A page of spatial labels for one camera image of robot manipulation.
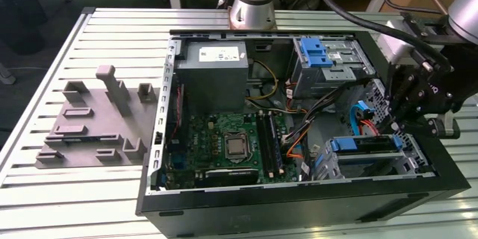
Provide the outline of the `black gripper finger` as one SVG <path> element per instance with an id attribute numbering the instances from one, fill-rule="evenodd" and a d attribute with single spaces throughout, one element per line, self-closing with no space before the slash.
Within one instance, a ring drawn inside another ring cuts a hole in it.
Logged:
<path id="1" fill-rule="evenodd" d="M 429 75 L 423 67 L 391 66 L 391 110 L 430 109 Z"/>
<path id="2" fill-rule="evenodd" d="M 414 135 L 430 135 L 430 126 L 422 113 L 425 98 L 426 93 L 423 90 L 394 95 L 391 99 L 391 118 L 398 131 Z"/>

